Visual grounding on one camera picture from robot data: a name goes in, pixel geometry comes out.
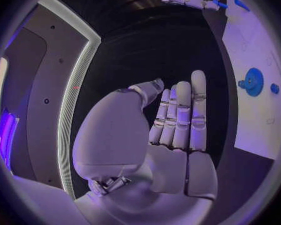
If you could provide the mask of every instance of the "blue gear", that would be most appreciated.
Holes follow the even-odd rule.
[[[245,75],[245,79],[238,82],[238,86],[245,89],[252,96],[257,97],[264,88],[264,76],[260,70],[253,67]]]

